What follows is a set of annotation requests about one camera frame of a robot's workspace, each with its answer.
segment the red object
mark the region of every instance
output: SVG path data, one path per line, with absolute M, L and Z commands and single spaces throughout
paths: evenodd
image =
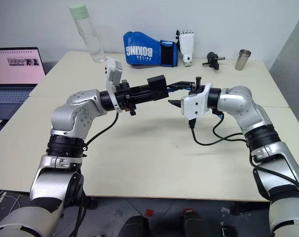
M 153 216 L 153 215 L 154 215 L 154 210 L 151 210 L 151 209 L 145 210 L 145 216 Z
M 185 213 L 186 211 L 193 211 L 193 209 L 192 209 L 192 208 L 185 208 L 185 209 L 184 209 L 184 213 Z

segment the white wall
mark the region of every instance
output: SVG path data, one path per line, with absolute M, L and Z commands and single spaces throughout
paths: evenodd
M 38 46 L 44 62 L 85 50 L 67 4 L 74 0 L 0 0 L 0 47 Z M 174 40 L 196 32 L 194 55 L 235 59 L 239 49 L 271 67 L 299 19 L 299 0 L 87 0 L 105 52 L 123 52 L 122 36 L 142 31 Z

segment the laptop screen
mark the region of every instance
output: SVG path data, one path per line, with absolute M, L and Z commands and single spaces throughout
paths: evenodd
M 36 86 L 44 76 L 37 48 L 0 49 L 0 87 Z

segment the laptop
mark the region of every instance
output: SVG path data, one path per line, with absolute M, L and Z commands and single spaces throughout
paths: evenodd
M 0 120 L 12 117 L 44 76 L 37 47 L 0 48 Z

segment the metal cup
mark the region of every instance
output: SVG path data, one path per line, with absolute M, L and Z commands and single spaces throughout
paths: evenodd
M 241 49 L 239 51 L 239 56 L 238 56 L 238 59 L 237 59 L 236 65 L 235 65 L 235 69 L 238 71 L 243 70 L 250 55 L 251 55 L 251 51 L 246 50 L 246 49 Z

